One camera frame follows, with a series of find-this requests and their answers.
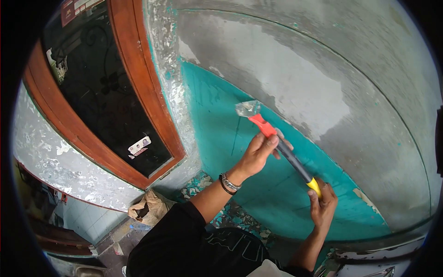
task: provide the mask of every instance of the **yellow handle grip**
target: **yellow handle grip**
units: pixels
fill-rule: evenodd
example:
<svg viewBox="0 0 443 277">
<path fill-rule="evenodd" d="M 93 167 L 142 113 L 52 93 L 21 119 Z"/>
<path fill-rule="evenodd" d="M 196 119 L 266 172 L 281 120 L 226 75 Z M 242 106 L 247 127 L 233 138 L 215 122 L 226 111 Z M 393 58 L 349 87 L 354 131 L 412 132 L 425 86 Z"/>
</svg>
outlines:
<svg viewBox="0 0 443 277">
<path fill-rule="evenodd" d="M 312 180 L 306 184 L 308 187 L 312 188 L 313 190 L 315 190 L 315 192 L 317 193 L 317 195 L 319 196 L 319 199 L 322 198 L 322 192 L 320 191 L 320 187 L 319 184 L 317 183 L 317 181 L 314 179 L 314 177 L 312 177 Z"/>
</svg>

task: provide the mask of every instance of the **hand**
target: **hand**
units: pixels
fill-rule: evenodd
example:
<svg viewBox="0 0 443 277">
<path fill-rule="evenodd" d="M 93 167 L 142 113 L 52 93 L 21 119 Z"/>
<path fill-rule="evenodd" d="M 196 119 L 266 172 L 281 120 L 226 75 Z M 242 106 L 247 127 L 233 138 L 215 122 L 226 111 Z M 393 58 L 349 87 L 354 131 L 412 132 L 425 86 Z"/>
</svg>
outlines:
<svg viewBox="0 0 443 277">
<path fill-rule="evenodd" d="M 283 134 L 281 134 L 280 137 L 291 150 L 294 149 L 289 141 L 284 139 Z M 279 160 L 280 154 L 275 149 L 278 143 L 278 136 L 273 135 L 267 139 L 262 132 L 258 133 L 249 143 L 249 146 L 240 161 L 228 172 L 228 179 L 231 181 L 229 176 L 234 175 L 239 181 L 243 182 L 250 176 L 257 174 L 263 169 L 266 164 L 266 159 L 271 153 Z"/>
<path fill-rule="evenodd" d="M 311 201 L 311 218 L 315 225 L 314 229 L 326 236 L 334 217 L 338 198 L 329 183 L 323 182 L 320 178 L 315 178 L 315 180 L 319 184 L 323 198 L 319 201 L 317 193 L 312 189 L 308 190 L 307 193 Z"/>
</svg>

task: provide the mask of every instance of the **gray wall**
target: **gray wall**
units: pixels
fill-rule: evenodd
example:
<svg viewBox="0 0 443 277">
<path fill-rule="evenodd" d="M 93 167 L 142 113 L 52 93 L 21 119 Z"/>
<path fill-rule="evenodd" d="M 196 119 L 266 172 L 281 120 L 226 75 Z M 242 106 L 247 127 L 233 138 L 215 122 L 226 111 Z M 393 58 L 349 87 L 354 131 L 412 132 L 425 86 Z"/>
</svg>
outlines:
<svg viewBox="0 0 443 277">
<path fill-rule="evenodd" d="M 182 89 L 181 56 L 259 99 L 313 140 L 393 231 L 435 211 L 440 88 L 423 39 L 397 2 L 145 5 L 159 76 L 172 73 L 165 90 Z"/>
<path fill-rule="evenodd" d="M 194 142 L 187 137 L 189 124 L 181 121 L 177 126 L 188 155 L 151 186 L 166 195 L 182 188 L 201 167 Z M 14 157 L 43 182 L 72 197 L 105 208 L 127 211 L 133 201 L 144 193 L 73 148 L 42 117 L 23 84 L 16 102 L 13 137 Z"/>
</svg>

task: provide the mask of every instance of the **finger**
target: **finger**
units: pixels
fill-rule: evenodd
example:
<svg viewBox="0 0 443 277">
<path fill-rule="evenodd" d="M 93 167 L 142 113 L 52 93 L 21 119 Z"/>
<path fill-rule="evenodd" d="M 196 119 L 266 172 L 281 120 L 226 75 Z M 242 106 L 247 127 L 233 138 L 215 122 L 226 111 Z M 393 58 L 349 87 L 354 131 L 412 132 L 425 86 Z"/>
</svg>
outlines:
<svg viewBox="0 0 443 277">
<path fill-rule="evenodd" d="M 246 149 L 246 152 L 255 152 L 263 145 L 263 143 L 266 141 L 266 137 L 262 132 L 259 132 L 256 134 L 251 142 L 249 143 L 248 149 Z"/>
<path fill-rule="evenodd" d="M 280 129 L 278 129 L 278 128 L 274 128 L 274 129 L 277 131 L 277 135 L 281 138 L 281 140 L 283 140 L 283 142 L 289 147 L 289 149 L 291 151 L 294 150 L 294 146 L 292 146 L 292 144 L 284 138 L 284 134 L 280 131 Z"/>
<path fill-rule="evenodd" d="M 274 129 L 277 131 L 277 135 L 278 135 L 279 137 L 284 138 L 284 134 L 281 132 L 280 129 L 278 129 L 278 128 L 274 128 Z"/>
<path fill-rule="evenodd" d="M 330 183 L 326 183 L 327 185 L 328 185 L 328 187 L 329 187 L 329 191 L 331 192 L 331 195 L 332 195 L 332 197 L 334 197 L 334 198 L 337 198 L 337 196 L 335 195 L 335 192 L 334 192 L 334 190 L 332 189 L 332 186 L 331 186 L 331 184 Z"/>
<path fill-rule="evenodd" d="M 311 212 L 317 212 L 320 210 L 319 196 L 315 190 L 308 190 L 309 200 L 311 202 Z"/>
<path fill-rule="evenodd" d="M 287 139 L 282 138 L 281 140 L 289 147 L 291 151 L 294 150 L 294 146 L 292 146 L 292 144 Z"/>
<path fill-rule="evenodd" d="M 272 152 L 272 154 L 274 155 L 274 157 L 275 157 L 277 160 L 280 160 L 280 159 L 281 159 L 280 154 L 278 153 L 277 149 L 274 149 L 273 152 Z"/>
<path fill-rule="evenodd" d="M 257 151 L 259 158 L 266 159 L 273 152 L 275 147 L 277 147 L 278 141 L 279 139 L 277 135 L 270 136 Z"/>
<path fill-rule="evenodd" d="M 323 180 L 319 177 L 316 177 L 315 180 L 317 181 L 317 184 L 319 184 L 320 191 L 322 192 L 322 201 L 324 203 L 330 202 L 333 197 L 331 194 L 331 191 L 329 190 L 329 186 L 323 182 Z"/>
</svg>

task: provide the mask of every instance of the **plastic bottle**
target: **plastic bottle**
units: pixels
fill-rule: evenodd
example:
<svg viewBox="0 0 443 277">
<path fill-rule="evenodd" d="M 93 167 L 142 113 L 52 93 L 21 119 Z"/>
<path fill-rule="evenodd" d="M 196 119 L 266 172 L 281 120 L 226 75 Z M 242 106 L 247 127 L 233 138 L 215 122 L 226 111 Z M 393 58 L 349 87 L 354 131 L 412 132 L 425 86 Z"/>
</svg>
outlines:
<svg viewBox="0 0 443 277">
<path fill-rule="evenodd" d="M 151 226 L 145 225 L 141 222 L 135 222 L 135 223 L 129 225 L 129 228 L 137 230 L 137 231 L 149 231 L 150 229 L 152 229 Z"/>
</svg>

